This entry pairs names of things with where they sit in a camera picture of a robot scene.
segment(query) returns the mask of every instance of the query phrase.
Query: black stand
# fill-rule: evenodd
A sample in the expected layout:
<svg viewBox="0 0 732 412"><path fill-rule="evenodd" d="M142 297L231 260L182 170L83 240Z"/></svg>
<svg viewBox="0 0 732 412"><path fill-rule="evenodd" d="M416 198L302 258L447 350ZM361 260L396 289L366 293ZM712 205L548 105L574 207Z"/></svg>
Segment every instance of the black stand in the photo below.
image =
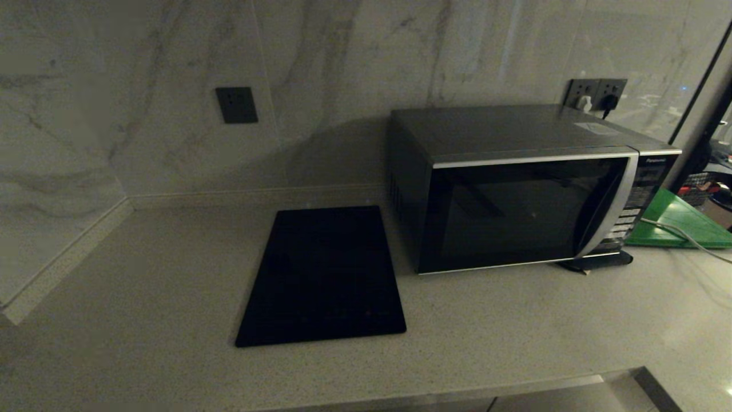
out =
<svg viewBox="0 0 732 412"><path fill-rule="evenodd" d="M607 268L610 266L629 265L632 261L633 256L630 256L630 254L625 251L620 251L620 254L611 254L608 256L597 257L583 257L582 259L557 262L557 265L560 265L565 269L569 269L572 272L587 274L593 269Z"/></svg>

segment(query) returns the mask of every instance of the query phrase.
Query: white cable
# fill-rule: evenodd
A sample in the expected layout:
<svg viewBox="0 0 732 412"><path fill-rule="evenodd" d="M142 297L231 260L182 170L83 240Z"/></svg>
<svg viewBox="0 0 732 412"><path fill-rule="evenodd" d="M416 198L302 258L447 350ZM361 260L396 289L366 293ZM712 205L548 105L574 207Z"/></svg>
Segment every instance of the white cable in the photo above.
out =
<svg viewBox="0 0 732 412"><path fill-rule="evenodd" d="M650 224L656 225L658 227L662 227L664 229L672 229L672 230L675 230L675 231L678 232L678 233L674 233L675 235L678 236L679 233L680 233L683 238L686 238L686 240L688 240L689 242L691 242L694 246L696 246L700 250L705 251L706 253L708 253L708 254L716 257L719 260L724 260L727 263L732 263L732 260L727 259L725 257L721 257L720 255L718 255L718 254L716 254L716 253L708 250L704 246L700 245L696 240L692 239L691 236L689 236L689 234L687 234L686 232L684 232L683 230L681 230L680 227L674 226L672 224L666 224L666 223L661 223L661 222L657 222L657 221L652 221L652 220L646 219L646 218L640 218L640 221L644 221L646 223L650 223Z"/></svg>

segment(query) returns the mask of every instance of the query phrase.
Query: microwave control panel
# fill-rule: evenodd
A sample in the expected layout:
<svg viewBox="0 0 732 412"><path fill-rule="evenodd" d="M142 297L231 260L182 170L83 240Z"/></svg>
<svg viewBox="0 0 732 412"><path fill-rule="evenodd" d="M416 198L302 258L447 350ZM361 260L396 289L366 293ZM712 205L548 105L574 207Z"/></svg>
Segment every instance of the microwave control panel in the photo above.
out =
<svg viewBox="0 0 732 412"><path fill-rule="evenodd" d="M651 204L676 157L678 156L641 156L638 159L638 170L635 172L633 187L625 207L613 228L590 255L620 251L625 239L630 236L643 212Z"/></svg>

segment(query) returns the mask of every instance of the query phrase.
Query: baseboard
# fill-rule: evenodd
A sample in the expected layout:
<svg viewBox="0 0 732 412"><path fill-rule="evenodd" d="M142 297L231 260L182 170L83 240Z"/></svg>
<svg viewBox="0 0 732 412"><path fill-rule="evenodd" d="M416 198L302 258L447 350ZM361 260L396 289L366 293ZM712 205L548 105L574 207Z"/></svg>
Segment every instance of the baseboard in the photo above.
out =
<svg viewBox="0 0 732 412"><path fill-rule="evenodd" d="M384 199L382 185L343 185L306 188L277 188L254 191L223 191L198 194L130 196L135 210L164 207L211 207L265 205L280 202L320 202L328 199Z"/></svg>
<svg viewBox="0 0 732 412"><path fill-rule="evenodd" d="M123 199L48 263L2 310L10 322L19 324L97 245L134 212Z"/></svg>

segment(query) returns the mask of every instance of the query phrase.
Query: microwave window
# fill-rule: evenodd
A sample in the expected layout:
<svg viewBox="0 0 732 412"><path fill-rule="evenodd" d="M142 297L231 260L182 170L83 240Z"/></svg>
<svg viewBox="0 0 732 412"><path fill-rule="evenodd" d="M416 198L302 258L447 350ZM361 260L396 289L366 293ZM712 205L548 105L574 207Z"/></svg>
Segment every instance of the microwave window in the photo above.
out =
<svg viewBox="0 0 732 412"><path fill-rule="evenodd" d="M472 265L568 259L624 158L442 169L447 219L438 254Z"/></svg>

